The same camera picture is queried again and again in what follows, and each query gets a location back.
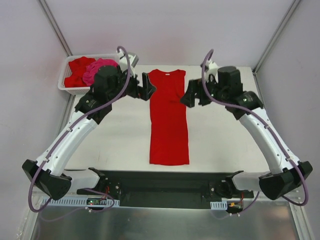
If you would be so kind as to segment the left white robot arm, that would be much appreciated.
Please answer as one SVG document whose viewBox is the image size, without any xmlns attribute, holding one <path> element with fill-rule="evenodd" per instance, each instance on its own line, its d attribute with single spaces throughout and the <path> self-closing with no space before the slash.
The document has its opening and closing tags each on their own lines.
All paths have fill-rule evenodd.
<svg viewBox="0 0 320 240">
<path fill-rule="evenodd" d="M 94 83 L 80 98 L 62 132 L 50 147 L 36 160 L 27 159 L 22 169 L 31 181 L 28 194 L 37 187 L 53 200 L 67 193 L 80 193 L 90 189 L 99 195 L 106 189 L 106 177 L 99 170 L 66 170 L 65 167 L 82 141 L 112 111 L 112 104 L 119 98 L 148 101 L 155 92 L 147 73 L 142 73 L 142 85 L 137 75 L 127 78 L 127 71 L 110 65 L 102 66 L 94 75 Z"/>
</svg>

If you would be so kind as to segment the white plastic basket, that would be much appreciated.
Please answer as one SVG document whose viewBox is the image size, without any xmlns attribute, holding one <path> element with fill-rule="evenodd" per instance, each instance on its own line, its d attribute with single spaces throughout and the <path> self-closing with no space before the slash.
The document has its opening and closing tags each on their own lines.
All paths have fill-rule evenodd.
<svg viewBox="0 0 320 240">
<path fill-rule="evenodd" d="M 60 75 L 59 75 L 59 79 L 58 79 L 58 89 L 62 90 L 62 91 L 67 91 L 69 94 L 71 95 L 81 95 L 81 94 L 85 94 L 89 89 L 90 86 L 86 86 L 86 87 L 65 87 L 64 81 L 65 78 L 70 77 L 72 74 L 72 71 L 69 67 L 69 62 L 81 58 L 81 57 L 87 57 L 87 58 L 94 58 L 95 61 L 98 59 L 112 59 L 114 61 L 116 61 L 117 63 L 119 63 L 119 55 L 117 53 L 112 53 L 112 54 L 87 54 L 87 55 L 73 55 L 73 56 L 69 56 L 65 59 Z"/>
</svg>

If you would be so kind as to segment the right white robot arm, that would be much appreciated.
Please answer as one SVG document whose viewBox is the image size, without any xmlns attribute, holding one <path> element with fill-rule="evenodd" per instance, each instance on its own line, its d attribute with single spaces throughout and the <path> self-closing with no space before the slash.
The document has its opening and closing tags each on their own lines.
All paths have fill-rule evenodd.
<svg viewBox="0 0 320 240">
<path fill-rule="evenodd" d="M 232 198 L 243 190 L 262 192 L 270 200 L 285 197 L 298 187 L 306 186 L 313 171 L 309 161 L 301 161 L 290 151 L 274 126 L 266 109 L 253 91 L 245 91 L 241 73 L 235 66 L 207 67 L 204 79 L 192 79 L 180 102 L 188 108 L 218 103 L 232 113 L 250 133 L 262 152 L 269 171 L 247 173 L 242 170 L 226 178 L 225 193 Z"/>
</svg>

